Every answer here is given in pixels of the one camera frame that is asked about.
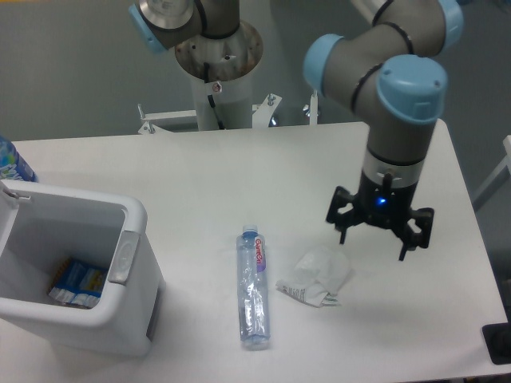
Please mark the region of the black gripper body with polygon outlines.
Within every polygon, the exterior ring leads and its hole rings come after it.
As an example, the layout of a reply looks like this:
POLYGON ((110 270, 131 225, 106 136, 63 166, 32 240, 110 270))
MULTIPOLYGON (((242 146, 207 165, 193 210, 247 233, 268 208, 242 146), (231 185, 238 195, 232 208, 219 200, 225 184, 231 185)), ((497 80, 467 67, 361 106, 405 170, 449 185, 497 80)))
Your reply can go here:
POLYGON ((354 204, 354 225, 366 223, 396 232, 411 229, 410 205, 417 185, 386 190, 382 184, 375 183, 362 172, 354 204))

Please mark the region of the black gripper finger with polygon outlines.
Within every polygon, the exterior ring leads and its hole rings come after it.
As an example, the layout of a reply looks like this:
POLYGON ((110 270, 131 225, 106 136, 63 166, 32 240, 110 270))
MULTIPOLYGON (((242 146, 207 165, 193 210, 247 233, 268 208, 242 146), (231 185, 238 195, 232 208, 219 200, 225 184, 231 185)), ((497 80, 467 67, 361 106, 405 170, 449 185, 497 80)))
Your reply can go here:
POLYGON ((347 230, 364 222, 364 211, 361 208, 358 195, 352 195, 346 188, 338 186, 331 199, 326 221, 335 226, 340 233, 339 243, 344 244, 347 230))
POLYGON ((409 208, 405 215, 393 226, 394 234, 402 240, 398 260, 402 262, 408 251, 417 247, 427 248, 434 222, 434 209, 423 207, 418 210, 409 208))

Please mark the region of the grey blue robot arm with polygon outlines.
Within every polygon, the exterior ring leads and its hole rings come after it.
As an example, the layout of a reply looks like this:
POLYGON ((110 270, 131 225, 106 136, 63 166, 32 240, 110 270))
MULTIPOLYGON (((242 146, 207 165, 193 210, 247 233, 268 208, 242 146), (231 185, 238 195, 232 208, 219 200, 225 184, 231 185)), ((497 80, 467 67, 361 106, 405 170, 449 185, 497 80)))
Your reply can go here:
MULTIPOLYGON (((259 64, 263 50, 237 1, 136 1, 129 15, 151 50, 173 50, 198 80, 201 129, 252 126, 250 102, 225 90, 259 64)), ((455 1, 385 1, 371 19, 354 39, 314 41, 303 76, 369 126, 358 191, 336 188, 327 222, 341 233, 360 223, 393 231, 407 252, 430 243, 434 210, 411 203, 448 84, 434 57, 459 40, 464 18, 455 1)))

